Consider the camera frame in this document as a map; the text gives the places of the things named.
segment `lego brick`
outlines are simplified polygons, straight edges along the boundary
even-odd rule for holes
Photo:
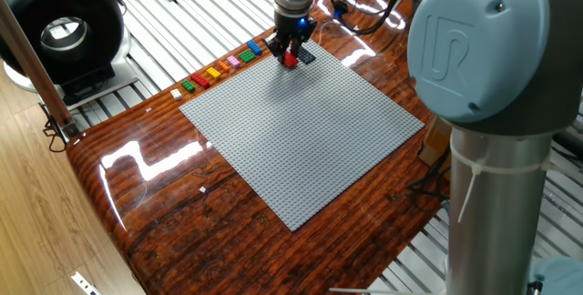
[[[309,65],[264,59],[180,107],[291,230],[423,127],[325,49],[305,46],[318,57]]]
[[[292,54],[290,54],[290,52],[285,52],[283,64],[287,68],[294,68],[296,65],[298,65],[298,59],[294,57]]]
[[[298,59],[300,59],[305,65],[308,65],[316,60],[316,56],[312,55],[308,49],[301,46],[300,50],[298,51]]]
[[[229,61],[229,63],[233,67],[235,67],[235,68],[239,68],[240,67],[239,59],[237,59],[235,56],[229,56],[229,57],[227,57],[227,60]]]
[[[180,90],[178,90],[178,89],[172,89],[172,90],[170,90],[170,94],[172,94],[172,96],[176,100],[181,100],[182,99],[182,94],[180,93]]]
[[[210,86],[209,81],[207,79],[205,79],[204,77],[200,76],[196,72],[190,75],[190,80],[198,83],[200,86],[202,86],[205,89],[208,89]]]
[[[214,67],[211,67],[207,70],[207,72],[215,78],[215,80],[219,79],[220,77],[220,72],[217,71],[216,69],[214,69]]]
[[[247,42],[247,46],[253,52],[253,54],[255,54],[257,56],[258,55],[261,55],[263,53],[263,51],[261,50],[261,48],[259,46],[257,46],[257,44],[255,43],[255,41],[253,41],[253,40],[249,40]]]
[[[184,86],[184,88],[187,89],[190,93],[196,90],[196,88],[188,80],[182,81],[182,86]]]
[[[219,62],[219,66],[220,66],[220,69],[222,69],[223,72],[229,73],[229,67],[225,63]]]
[[[239,54],[239,58],[242,59],[243,62],[245,63],[249,63],[250,61],[255,59],[255,57],[256,56],[249,50],[245,50],[244,52]]]

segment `wooden table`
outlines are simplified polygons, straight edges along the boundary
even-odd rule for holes
[[[374,0],[359,2],[377,7]],[[330,0],[317,0],[313,15],[319,24],[312,39],[427,122],[429,111],[406,82],[411,7],[411,0],[403,0],[381,30],[359,38],[330,21]],[[364,28],[375,18],[353,14],[347,21]],[[264,54],[237,73],[274,59],[261,37],[255,40]],[[211,66],[218,68],[215,62],[199,71],[208,80]],[[211,89],[235,75],[211,81]],[[180,89],[181,101],[172,98],[173,88]],[[193,94],[172,86],[67,146],[104,228],[148,293],[319,294],[330,287],[366,288],[433,216],[405,196],[405,184],[427,170],[416,156],[421,131],[291,232],[179,111],[202,92],[199,86]],[[417,203],[438,207],[428,198]]]

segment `metal grating floor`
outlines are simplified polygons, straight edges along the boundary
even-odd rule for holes
[[[72,111],[81,129],[174,85],[273,25],[272,0],[122,2],[132,40],[127,61],[138,82]],[[560,155],[552,160],[562,168],[581,168]],[[445,211],[439,211],[370,290],[441,291],[445,287],[448,222]],[[583,178],[549,172],[533,257],[558,255],[583,260]]]
[[[553,147],[568,152],[557,143]],[[551,161],[563,169],[582,169],[555,151]],[[447,213],[439,210],[369,290],[440,293],[445,288],[448,225]],[[583,260],[583,175],[572,179],[547,173],[533,260],[555,256]]]

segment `yellow lego brick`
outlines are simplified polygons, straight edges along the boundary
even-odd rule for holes
[[[219,62],[219,66],[220,66],[220,69],[222,69],[223,72],[229,73],[229,67],[226,66],[225,63]]]
[[[207,70],[207,72],[208,72],[208,73],[209,73],[209,74],[210,74],[212,77],[214,77],[214,78],[215,78],[215,80],[218,80],[218,79],[219,79],[219,77],[220,77],[220,72],[219,72],[219,71],[217,71],[216,69],[214,69],[213,67],[209,68],[209,69]]]

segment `laminate floor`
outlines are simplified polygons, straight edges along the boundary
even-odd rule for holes
[[[51,153],[36,95],[0,72],[0,294],[144,294],[91,209],[65,153]],[[55,148],[62,146],[56,139]]]

